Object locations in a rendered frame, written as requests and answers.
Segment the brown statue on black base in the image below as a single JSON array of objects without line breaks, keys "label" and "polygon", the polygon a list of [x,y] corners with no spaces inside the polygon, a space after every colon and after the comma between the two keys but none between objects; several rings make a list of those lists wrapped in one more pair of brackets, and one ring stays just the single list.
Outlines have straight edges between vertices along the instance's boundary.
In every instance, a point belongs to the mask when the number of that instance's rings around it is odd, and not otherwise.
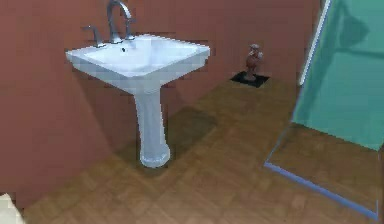
[{"label": "brown statue on black base", "polygon": [[267,76],[257,75],[258,66],[263,59],[263,52],[258,44],[250,45],[250,52],[246,57],[246,70],[239,72],[231,78],[231,81],[260,88],[267,80]]}]

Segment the grey metal faucet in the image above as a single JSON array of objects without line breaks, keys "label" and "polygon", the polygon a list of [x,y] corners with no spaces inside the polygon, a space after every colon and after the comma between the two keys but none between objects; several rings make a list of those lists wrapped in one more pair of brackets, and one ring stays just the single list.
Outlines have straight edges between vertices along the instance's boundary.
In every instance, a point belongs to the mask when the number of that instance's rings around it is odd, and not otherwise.
[{"label": "grey metal faucet", "polygon": [[[113,16],[113,10],[115,7],[118,7],[123,13],[124,25],[125,25],[124,38],[121,38],[117,31],[117,26]],[[109,0],[106,7],[106,13],[107,13],[107,21],[108,21],[108,27],[109,27],[109,35],[110,35],[109,41],[111,44],[119,44],[119,43],[122,43],[124,40],[135,39],[135,36],[132,34],[131,28],[130,28],[130,23],[133,21],[132,15],[129,11],[129,8],[122,0]],[[101,38],[101,35],[98,29],[95,26],[87,25],[82,27],[82,30],[92,31],[96,48],[101,48],[106,46],[106,44],[103,42]]]}]

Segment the cream white object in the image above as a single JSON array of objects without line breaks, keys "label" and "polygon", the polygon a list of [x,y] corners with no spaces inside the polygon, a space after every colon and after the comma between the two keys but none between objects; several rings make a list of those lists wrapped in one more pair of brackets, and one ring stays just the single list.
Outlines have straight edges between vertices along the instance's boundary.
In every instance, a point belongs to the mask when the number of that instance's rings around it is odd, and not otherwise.
[{"label": "cream white object", "polygon": [[0,195],[0,224],[26,224],[8,194]]}]

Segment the white pedestal sink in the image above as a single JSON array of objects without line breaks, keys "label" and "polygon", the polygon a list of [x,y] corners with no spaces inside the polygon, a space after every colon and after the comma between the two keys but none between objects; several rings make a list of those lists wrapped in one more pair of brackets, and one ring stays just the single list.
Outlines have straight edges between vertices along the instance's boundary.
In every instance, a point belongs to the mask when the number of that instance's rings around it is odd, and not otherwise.
[{"label": "white pedestal sink", "polygon": [[206,45],[156,35],[69,50],[67,60],[77,70],[134,97],[140,132],[140,162],[149,168],[170,157],[161,108],[161,88],[206,64]]}]

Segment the glass shower enclosure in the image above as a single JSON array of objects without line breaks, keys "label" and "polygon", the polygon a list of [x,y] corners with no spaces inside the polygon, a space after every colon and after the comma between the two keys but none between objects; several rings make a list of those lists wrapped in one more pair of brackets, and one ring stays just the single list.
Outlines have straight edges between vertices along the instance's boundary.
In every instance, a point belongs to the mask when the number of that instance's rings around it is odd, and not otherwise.
[{"label": "glass shower enclosure", "polygon": [[384,0],[326,0],[272,171],[382,223]]}]

